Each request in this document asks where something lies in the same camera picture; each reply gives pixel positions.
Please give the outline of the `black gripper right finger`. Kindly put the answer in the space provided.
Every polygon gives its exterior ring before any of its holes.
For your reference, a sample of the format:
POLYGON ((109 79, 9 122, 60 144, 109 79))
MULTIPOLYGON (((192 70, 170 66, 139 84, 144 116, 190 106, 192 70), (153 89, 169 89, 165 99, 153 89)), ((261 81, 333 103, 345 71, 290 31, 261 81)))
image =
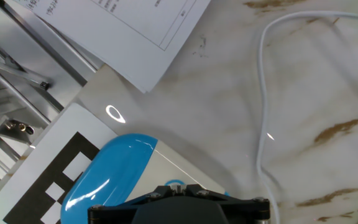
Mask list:
POLYGON ((228 223, 268 223, 270 221, 270 200, 264 197, 242 200, 207 190, 198 184, 187 185, 185 196, 201 199, 203 202, 213 202, 228 223))

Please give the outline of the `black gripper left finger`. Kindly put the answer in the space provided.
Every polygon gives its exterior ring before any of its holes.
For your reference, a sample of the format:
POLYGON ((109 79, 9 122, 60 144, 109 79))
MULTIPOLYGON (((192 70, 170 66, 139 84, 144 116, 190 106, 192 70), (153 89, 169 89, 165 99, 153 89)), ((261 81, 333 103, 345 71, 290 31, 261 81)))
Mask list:
POLYGON ((158 186, 153 192, 147 193, 128 202, 116 206, 93 205, 88 209, 88 224, 132 223, 136 212, 143 205, 148 205, 172 196, 169 186, 158 186))

